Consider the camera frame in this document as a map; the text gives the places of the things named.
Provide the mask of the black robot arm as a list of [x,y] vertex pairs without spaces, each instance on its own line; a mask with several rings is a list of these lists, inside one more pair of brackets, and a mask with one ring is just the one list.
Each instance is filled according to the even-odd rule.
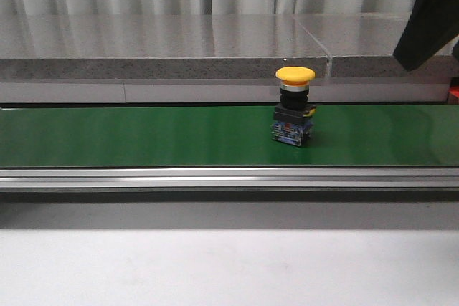
[[412,71],[457,36],[458,0],[415,0],[393,56]]

